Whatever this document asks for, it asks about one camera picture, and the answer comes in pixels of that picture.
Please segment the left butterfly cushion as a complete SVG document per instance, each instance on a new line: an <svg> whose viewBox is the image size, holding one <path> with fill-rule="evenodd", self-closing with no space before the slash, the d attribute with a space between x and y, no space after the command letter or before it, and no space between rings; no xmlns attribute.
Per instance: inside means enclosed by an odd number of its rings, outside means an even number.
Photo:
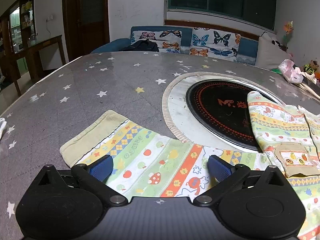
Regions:
<svg viewBox="0 0 320 240"><path fill-rule="evenodd" d="M180 53L182 32L180 30L133 31L131 34L131 44L140 40L148 40L157 43L161 53Z"/></svg>

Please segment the pink white plastic bag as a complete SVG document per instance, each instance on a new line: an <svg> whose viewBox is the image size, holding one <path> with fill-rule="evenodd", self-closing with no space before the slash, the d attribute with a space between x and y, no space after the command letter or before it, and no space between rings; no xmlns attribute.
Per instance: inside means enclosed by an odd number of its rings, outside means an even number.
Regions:
<svg viewBox="0 0 320 240"><path fill-rule="evenodd" d="M288 83L302 83L303 75L300 73L300 69L295 69L295 63L289 59L285 59L279 66L281 74L284 76L285 80Z"/></svg>

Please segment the colourful patterned baby garment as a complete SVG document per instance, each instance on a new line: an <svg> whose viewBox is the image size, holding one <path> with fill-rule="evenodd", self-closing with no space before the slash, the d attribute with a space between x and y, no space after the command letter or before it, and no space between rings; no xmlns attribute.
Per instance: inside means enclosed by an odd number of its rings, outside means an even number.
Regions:
<svg viewBox="0 0 320 240"><path fill-rule="evenodd" d="M249 117L261 153L247 153L182 142L106 111L60 148L68 166L91 165L105 155L113 167L103 182L132 197L189 197L213 186L208 159L217 155L231 165L263 171L276 165L306 209L300 239L319 239L319 116L301 106L272 103L250 92Z"/></svg>

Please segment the panda plush toy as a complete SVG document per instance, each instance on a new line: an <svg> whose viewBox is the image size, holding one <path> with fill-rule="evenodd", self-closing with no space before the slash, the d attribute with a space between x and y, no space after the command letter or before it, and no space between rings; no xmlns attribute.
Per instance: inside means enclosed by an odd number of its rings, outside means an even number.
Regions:
<svg viewBox="0 0 320 240"><path fill-rule="evenodd" d="M273 45L278 46L281 50L287 51L287 46L285 44L280 43L275 37L270 36L266 31L261 35L262 38L271 42Z"/></svg>

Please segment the teddy bear toy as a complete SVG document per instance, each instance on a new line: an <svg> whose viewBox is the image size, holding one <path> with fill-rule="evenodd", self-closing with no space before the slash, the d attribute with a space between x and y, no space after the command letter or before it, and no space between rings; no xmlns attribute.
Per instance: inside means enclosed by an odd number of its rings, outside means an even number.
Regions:
<svg viewBox="0 0 320 240"><path fill-rule="evenodd" d="M310 63L304 65L303 69L304 72L308 73L309 75L314 74L315 78L319 80L319 62L317 60L311 60Z"/></svg>

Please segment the butterfly cushion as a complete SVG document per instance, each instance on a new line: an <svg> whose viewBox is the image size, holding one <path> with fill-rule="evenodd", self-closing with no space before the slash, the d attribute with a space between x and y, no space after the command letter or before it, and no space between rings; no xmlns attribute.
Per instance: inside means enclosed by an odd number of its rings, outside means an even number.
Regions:
<svg viewBox="0 0 320 240"><path fill-rule="evenodd" d="M131 44L140 40L148 40L157 43L161 53L180 53L182 32L180 30L133 31L131 34Z"/></svg>
<svg viewBox="0 0 320 240"><path fill-rule="evenodd" d="M189 54L236 61L241 35L227 31L194 28L191 36Z"/></svg>

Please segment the wooden display cabinet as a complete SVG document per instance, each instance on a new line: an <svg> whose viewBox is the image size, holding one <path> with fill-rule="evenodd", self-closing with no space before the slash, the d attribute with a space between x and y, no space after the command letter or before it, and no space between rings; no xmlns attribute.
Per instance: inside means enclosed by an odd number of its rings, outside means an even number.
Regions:
<svg viewBox="0 0 320 240"><path fill-rule="evenodd" d="M34 0L17 0L1 16L1 89L29 71L27 59L18 54L35 35Z"/></svg>

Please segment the colourful pinwheel flower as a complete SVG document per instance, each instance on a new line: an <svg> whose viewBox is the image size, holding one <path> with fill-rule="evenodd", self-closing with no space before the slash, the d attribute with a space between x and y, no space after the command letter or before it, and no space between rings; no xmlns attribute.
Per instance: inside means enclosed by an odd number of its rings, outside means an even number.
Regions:
<svg viewBox="0 0 320 240"><path fill-rule="evenodd" d="M288 21L284 25L285 35L283 36L283 42L287 46L288 42L291 40L293 33L293 21Z"/></svg>

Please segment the grey pillow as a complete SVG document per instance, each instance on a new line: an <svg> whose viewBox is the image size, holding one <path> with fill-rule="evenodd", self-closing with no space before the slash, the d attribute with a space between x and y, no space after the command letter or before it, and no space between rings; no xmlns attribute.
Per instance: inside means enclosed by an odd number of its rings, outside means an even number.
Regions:
<svg viewBox="0 0 320 240"><path fill-rule="evenodd" d="M266 70L278 68L285 60L291 59L291 55L281 50L278 46L273 45L262 37L259 37L258 51L255 66Z"/></svg>

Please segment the right butterfly cushion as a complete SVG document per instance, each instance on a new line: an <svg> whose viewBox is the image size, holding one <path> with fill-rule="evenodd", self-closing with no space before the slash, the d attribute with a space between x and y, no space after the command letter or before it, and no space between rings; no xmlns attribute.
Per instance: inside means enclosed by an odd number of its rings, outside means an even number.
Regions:
<svg viewBox="0 0 320 240"><path fill-rule="evenodd" d="M189 54L236 61L241 35L227 31L194 28L191 36Z"/></svg>

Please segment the dark wooden door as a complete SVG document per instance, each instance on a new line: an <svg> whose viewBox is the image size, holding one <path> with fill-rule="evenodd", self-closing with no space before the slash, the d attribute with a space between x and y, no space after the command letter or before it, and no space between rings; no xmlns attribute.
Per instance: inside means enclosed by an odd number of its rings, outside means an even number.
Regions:
<svg viewBox="0 0 320 240"><path fill-rule="evenodd" d="M70 61L110 41L108 0L62 0L62 13Z"/></svg>

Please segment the round black induction cooktop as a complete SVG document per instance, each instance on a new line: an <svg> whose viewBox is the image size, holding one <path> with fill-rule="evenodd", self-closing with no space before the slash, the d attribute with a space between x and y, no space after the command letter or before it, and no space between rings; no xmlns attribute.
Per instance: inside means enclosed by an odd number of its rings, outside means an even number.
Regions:
<svg viewBox="0 0 320 240"><path fill-rule="evenodd" d="M242 77L211 72L183 74L162 95L165 124L181 142L260 152L250 123L247 95L257 91L273 103L284 101Z"/></svg>

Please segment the cream folded cloth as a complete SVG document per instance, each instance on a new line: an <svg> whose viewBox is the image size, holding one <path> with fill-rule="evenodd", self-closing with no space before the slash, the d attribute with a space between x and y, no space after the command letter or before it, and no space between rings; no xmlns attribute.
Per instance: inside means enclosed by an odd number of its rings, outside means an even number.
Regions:
<svg viewBox="0 0 320 240"><path fill-rule="evenodd" d="M305 90L308 90L310 93L313 92L319 95L319 80L315 78L315 74L308 74L300 70L299 67L295 67L295 71L303 76L303 81L301 85Z"/></svg>

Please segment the dark clothing on sofa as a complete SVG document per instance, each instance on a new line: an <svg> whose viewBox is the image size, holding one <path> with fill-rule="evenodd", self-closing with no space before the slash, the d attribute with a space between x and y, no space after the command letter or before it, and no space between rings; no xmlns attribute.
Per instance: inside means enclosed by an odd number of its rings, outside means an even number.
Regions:
<svg viewBox="0 0 320 240"><path fill-rule="evenodd" d="M140 40L123 48L121 51L144 51L144 52L159 52L157 43L148 40Z"/></svg>

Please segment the blue sofa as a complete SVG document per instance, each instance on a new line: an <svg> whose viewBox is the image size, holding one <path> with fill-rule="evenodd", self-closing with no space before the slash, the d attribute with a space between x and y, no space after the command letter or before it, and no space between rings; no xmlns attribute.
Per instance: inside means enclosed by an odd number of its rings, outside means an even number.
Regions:
<svg viewBox="0 0 320 240"><path fill-rule="evenodd" d="M93 50L93 53L157 49L161 53L187 54L254 65L258 41L238 31L204 27L136 26L129 38L119 38Z"/></svg>

